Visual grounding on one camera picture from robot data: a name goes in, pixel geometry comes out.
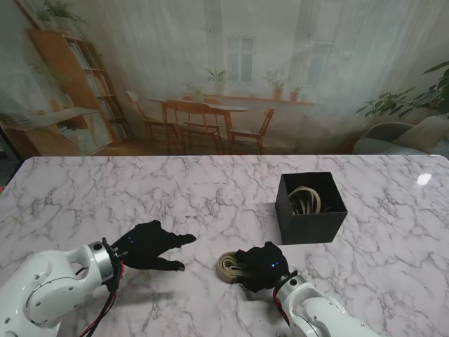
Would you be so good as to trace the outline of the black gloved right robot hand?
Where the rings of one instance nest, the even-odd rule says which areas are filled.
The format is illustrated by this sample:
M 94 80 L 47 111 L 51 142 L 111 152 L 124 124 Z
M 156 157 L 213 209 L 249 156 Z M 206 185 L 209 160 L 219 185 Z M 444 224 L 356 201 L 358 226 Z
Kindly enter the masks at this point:
M 237 282 L 253 293 L 273 289 L 282 277 L 290 274 L 285 256 L 272 242 L 248 251 L 238 250 L 235 256 L 238 265 L 243 267 L 243 275 L 237 277 Z

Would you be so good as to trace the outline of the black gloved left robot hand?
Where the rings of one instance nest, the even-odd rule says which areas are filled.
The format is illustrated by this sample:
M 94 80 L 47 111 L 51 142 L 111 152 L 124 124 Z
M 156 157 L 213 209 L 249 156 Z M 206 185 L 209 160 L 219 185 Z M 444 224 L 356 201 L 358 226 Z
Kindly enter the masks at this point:
M 177 260 L 161 258 L 162 253 L 196 241 L 192 234 L 175 234 L 164 230 L 161 222 L 140 223 L 112 244 L 119 259 L 136 270 L 184 271 L 185 265 Z

